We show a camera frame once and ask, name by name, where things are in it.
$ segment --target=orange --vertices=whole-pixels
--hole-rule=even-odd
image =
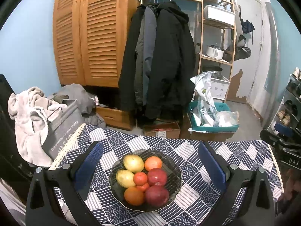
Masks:
[[[147,182],[147,175],[144,172],[137,172],[134,175],[134,183],[138,186],[142,186]]]
[[[136,187],[129,187],[124,192],[124,199],[131,205],[142,205],[144,203],[144,193]]]
[[[142,192],[145,192],[148,188],[149,188],[149,184],[148,183],[145,183],[144,185],[142,186],[136,186],[136,188]]]
[[[162,161],[157,156],[151,156],[146,159],[144,163],[144,167],[147,171],[150,171],[153,168],[161,168],[162,167]]]

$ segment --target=blue and white patterned tablecloth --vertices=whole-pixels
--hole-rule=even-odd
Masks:
[[[65,163],[72,163],[95,140],[101,141],[103,156],[97,165],[86,204],[102,225],[195,226],[200,224],[221,194],[214,187],[202,161],[198,158],[196,151],[200,141],[196,140],[136,136],[86,125],[59,167]],[[261,140],[209,143],[229,164],[235,163],[245,170],[264,167],[274,201],[278,199],[282,193],[281,182],[267,143]],[[176,199],[169,206],[156,212],[142,213],[126,209],[111,193],[108,176],[112,165],[125,154],[138,149],[159,150],[172,157],[182,170],[182,188]],[[55,188],[55,192],[59,201],[65,202],[59,188]],[[244,192],[242,188],[225,223],[234,218]]]

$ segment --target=metal screw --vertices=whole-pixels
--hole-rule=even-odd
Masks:
[[[258,171],[260,171],[261,173],[264,173],[265,172],[265,169],[263,167],[259,167],[258,168]]]
[[[36,169],[36,172],[37,173],[39,173],[39,172],[41,172],[42,171],[42,168],[41,167],[38,167],[37,169]]]
[[[67,169],[69,169],[69,168],[70,168],[70,164],[69,164],[69,163],[63,165],[63,169],[64,169],[64,170],[67,170]]]
[[[233,170],[236,170],[238,168],[238,166],[236,164],[231,164],[230,167],[233,169]]]

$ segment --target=blue wall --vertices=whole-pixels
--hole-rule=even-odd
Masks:
[[[22,0],[0,31],[0,74],[20,93],[32,86],[46,95],[60,87],[52,40],[54,0]]]
[[[271,0],[271,6],[279,35],[280,78],[276,100],[281,102],[290,74],[296,67],[301,68],[301,34],[277,0]]]

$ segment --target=red apple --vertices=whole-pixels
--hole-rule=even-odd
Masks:
[[[160,168],[153,168],[147,174],[147,181],[150,186],[161,185],[164,186],[167,182],[167,175]]]
[[[144,196],[148,204],[160,207],[167,203],[169,192],[163,186],[154,185],[145,191]]]

